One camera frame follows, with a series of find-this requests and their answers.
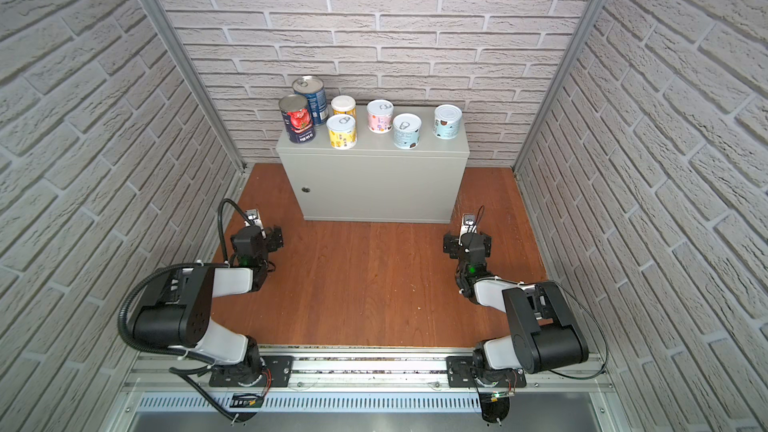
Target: can lid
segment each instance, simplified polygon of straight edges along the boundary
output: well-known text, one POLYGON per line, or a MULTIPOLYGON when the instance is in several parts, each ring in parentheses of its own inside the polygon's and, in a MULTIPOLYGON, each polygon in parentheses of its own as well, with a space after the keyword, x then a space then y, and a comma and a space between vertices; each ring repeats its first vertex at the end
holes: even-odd
POLYGON ((301 93, 314 93, 322 88, 322 79, 318 76, 302 76, 293 81, 293 90, 301 93))
POLYGON ((348 132, 355 128, 355 118, 349 114, 335 114, 328 118, 328 130, 348 132))
POLYGON ((422 120, 413 114, 400 114, 392 121, 395 129, 413 132, 422 126, 422 120))
POLYGON ((350 96, 333 97, 331 107, 339 112, 347 112, 355 108, 355 100, 350 96))
POLYGON ((300 96, 297 93, 292 93, 289 96, 285 96, 277 103, 280 110, 286 112, 295 112, 297 110, 306 109, 310 106, 310 103, 306 100, 306 97, 300 96))
POLYGON ((435 109, 435 118, 447 122, 456 122, 462 118, 462 110, 451 104, 437 106, 435 109))
POLYGON ((368 112, 373 116, 390 116, 395 106, 389 100, 376 99, 368 102, 368 112))

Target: cabinet top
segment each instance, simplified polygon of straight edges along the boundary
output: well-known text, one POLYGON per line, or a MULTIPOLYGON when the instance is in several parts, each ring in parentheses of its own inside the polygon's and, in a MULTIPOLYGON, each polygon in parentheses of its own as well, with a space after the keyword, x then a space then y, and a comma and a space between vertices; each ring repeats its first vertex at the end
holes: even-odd
POLYGON ((277 153, 283 154, 321 154, 334 156, 414 156, 414 157, 469 157, 469 145, 464 121, 453 139, 440 139, 432 132, 435 123, 434 107, 395 106, 395 117, 402 113, 418 115, 422 120, 419 130, 418 145, 413 149, 399 149, 395 146, 394 131, 377 134, 368 128, 368 111, 365 105, 357 107, 357 144, 351 149, 339 150, 331 147, 328 127, 315 126, 315 138, 312 142, 295 144, 288 139, 288 132, 283 130, 277 141, 277 153))

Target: gray metal cabinet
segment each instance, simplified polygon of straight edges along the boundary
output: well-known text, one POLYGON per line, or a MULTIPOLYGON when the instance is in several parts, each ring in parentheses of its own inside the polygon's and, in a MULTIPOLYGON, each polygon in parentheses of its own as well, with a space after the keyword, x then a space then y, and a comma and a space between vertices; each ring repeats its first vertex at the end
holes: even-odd
POLYGON ((293 193, 306 220, 449 223, 469 147, 464 124, 458 136, 432 133, 432 107, 395 107, 422 119, 417 147, 398 149, 392 132, 368 130, 366 108, 357 109, 357 144, 333 149, 328 129, 316 128, 307 144, 294 144, 286 132, 277 142, 293 193))

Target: pink can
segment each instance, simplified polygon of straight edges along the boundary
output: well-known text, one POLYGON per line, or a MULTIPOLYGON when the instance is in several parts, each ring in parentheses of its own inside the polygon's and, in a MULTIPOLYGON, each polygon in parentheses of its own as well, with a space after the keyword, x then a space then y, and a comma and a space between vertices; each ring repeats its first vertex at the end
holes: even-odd
POLYGON ((372 100, 368 102, 368 128, 377 134, 392 130, 394 105, 389 100, 372 100))

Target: wooden floor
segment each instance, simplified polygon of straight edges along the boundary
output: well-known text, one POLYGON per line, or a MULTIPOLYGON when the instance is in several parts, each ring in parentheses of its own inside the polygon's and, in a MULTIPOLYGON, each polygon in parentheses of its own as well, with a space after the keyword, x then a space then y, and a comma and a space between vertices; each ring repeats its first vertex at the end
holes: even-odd
MULTIPOLYGON (((502 312, 459 295, 456 261, 442 252, 442 236, 480 205, 480 231, 493 236, 489 270, 545 278, 509 168, 467 168, 450 226, 307 222, 276 164, 255 166, 239 204, 282 226, 285 247, 270 255, 277 270, 261 291, 215 299, 212 316, 261 344, 472 347, 508 335, 502 312)), ((233 219, 227 242, 242 226, 233 219)))

